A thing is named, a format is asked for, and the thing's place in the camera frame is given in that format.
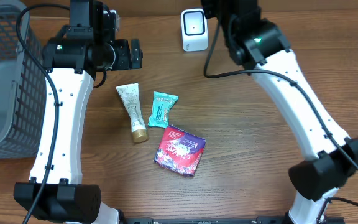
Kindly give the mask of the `white tube gold cap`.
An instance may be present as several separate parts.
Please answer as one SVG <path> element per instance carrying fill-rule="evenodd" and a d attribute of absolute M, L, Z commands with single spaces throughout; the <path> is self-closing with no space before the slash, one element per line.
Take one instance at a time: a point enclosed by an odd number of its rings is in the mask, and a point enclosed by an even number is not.
<path fill-rule="evenodd" d="M 149 135 L 140 106 L 139 84 L 120 85 L 116 87 L 116 90 L 130 117 L 132 140 L 135 143 L 147 141 Z"/>

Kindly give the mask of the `teal tissue pack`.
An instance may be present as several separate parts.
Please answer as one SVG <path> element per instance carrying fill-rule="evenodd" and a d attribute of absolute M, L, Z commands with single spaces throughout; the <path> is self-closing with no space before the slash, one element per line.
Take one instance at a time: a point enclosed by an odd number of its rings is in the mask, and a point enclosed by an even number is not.
<path fill-rule="evenodd" d="M 155 91 L 149 127 L 166 128 L 169 125 L 169 112 L 177 100 L 178 96 L 176 95 Z"/>

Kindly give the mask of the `red purple liner pack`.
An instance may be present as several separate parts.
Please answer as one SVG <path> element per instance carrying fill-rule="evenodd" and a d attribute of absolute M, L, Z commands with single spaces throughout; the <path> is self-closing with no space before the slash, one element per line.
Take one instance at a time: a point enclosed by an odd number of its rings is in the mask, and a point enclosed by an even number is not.
<path fill-rule="evenodd" d="M 206 145 L 206 140 L 175 126 L 167 126 L 154 162 L 185 177 L 193 177 Z"/>

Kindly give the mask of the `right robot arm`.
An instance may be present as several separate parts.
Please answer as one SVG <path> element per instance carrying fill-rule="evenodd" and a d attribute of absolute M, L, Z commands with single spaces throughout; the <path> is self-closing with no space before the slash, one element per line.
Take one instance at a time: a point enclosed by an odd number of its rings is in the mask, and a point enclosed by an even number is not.
<path fill-rule="evenodd" d="M 325 211 L 336 193 L 358 172 L 358 138 L 352 138 L 326 111 L 308 84 L 288 39 L 261 16 L 256 1 L 203 0 L 207 19 L 241 73 L 271 97 L 298 141 L 303 161 L 288 171 L 296 189 L 284 223 L 329 223 Z"/>

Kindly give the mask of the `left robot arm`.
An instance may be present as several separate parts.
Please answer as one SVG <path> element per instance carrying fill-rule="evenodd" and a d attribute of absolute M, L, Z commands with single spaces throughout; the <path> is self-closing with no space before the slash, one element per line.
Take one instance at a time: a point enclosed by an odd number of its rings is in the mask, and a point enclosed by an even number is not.
<path fill-rule="evenodd" d="M 97 185 L 82 183 L 81 141 L 96 74 L 142 67 L 137 39 L 116 39 L 119 17 L 100 1 L 71 1 L 69 24 L 35 60 L 46 81 L 39 149 L 27 182 L 14 199 L 28 217 L 54 223 L 122 223 L 122 213 L 101 200 Z"/>

